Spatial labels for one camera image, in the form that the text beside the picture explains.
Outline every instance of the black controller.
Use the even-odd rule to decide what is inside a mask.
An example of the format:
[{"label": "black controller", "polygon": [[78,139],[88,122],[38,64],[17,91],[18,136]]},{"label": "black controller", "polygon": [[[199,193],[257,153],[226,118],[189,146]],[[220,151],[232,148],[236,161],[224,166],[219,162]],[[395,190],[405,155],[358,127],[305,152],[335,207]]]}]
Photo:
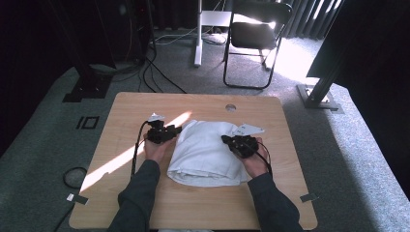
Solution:
[{"label": "black controller", "polygon": [[222,142],[228,145],[229,150],[242,159],[251,157],[259,148],[256,138],[250,135],[233,137],[223,135],[221,138]]},{"label": "black controller", "polygon": [[148,122],[148,125],[150,125],[151,128],[147,132],[147,139],[157,144],[176,137],[177,134],[182,131],[181,127],[175,128],[174,125],[164,127],[163,121],[161,120]]}]

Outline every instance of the white towel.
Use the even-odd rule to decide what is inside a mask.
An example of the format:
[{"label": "white towel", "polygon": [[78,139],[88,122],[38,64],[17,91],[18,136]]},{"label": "white towel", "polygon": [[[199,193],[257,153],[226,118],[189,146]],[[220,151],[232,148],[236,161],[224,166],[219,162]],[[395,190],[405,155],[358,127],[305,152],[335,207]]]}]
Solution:
[{"label": "white towel", "polygon": [[168,176],[180,184],[196,187],[239,186],[247,181],[246,169],[220,138],[237,128],[226,122],[195,120],[183,125]]}]

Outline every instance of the black chair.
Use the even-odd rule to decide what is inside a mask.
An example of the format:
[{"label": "black chair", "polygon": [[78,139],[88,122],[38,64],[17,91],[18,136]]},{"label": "black chair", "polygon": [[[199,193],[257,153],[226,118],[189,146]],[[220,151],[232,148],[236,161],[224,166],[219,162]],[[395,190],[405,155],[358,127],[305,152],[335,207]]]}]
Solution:
[{"label": "black chair", "polygon": [[[261,23],[255,24],[244,21],[234,21],[235,16],[243,15],[252,19],[255,19]],[[230,25],[228,30],[228,38],[226,41],[225,52],[223,55],[224,69],[223,69],[223,83],[229,87],[234,88],[247,88],[247,89],[265,89],[271,84],[272,75],[274,73],[275,62],[277,61],[278,51],[280,48],[280,42],[282,38],[282,32],[286,27],[290,17],[292,16],[292,7],[284,3],[276,2],[243,2],[238,5],[234,5],[232,16],[230,19]],[[274,27],[271,27],[269,23],[275,23]],[[269,49],[276,50],[275,60],[271,67],[271,73],[269,75],[268,83],[264,86],[247,86],[230,84],[226,81],[226,70],[228,65],[229,54],[234,55],[251,55],[237,52],[230,52],[230,45],[238,48],[250,48],[250,49]],[[265,65],[266,58],[263,54],[256,55],[263,58],[262,65]]]}]

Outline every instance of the person's right hand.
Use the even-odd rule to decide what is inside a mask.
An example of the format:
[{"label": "person's right hand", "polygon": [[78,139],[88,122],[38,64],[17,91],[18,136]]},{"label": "person's right hand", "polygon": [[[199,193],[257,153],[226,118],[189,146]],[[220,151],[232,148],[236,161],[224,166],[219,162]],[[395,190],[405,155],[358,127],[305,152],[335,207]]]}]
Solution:
[{"label": "person's right hand", "polygon": [[[263,143],[262,138],[260,137],[257,137],[256,141],[258,143]],[[260,144],[257,152],[263,158],[268,158],[268,152]],[[257,154],[253,154],[253,156],[246,159],[239,158],[239,160],[244,164],[244,167],[247,170],[248,174],[251,176],[251,178],[255,178],[268,172],[268,168],[265,164],[265,161],[262,160]]]},{"label": "person's right hand", "polygon": [[153,160],[157,164],[161,163],[162,158],[165,155],[165,151],[168,148],[168,146],[176,140],[175,138],[172,138],[166,142],[163,142],[162,144],[156,144],[147,139],[147,134],[144,134],[144,138],[145,138],[145,143],[144,143],[145,144],[144,145],[145,159]]}]

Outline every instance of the dark sleeve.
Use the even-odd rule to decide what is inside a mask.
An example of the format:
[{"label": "dark sleeve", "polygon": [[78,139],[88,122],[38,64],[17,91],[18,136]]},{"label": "dark sleeve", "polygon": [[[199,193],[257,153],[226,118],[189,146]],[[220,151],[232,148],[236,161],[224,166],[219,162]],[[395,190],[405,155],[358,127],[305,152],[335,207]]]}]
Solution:
[{"label": "dark sleeve", "polygon": [[153,160],[145,160],[127,187],[118,194],[120,209],[108,231],[149,231],[159,179],[158,164]]},{"label": "dark sleeve", "polygon": [[304,231],[298,208],[277,189],[269,173],[253,178],[248,186],[261,231]]}]

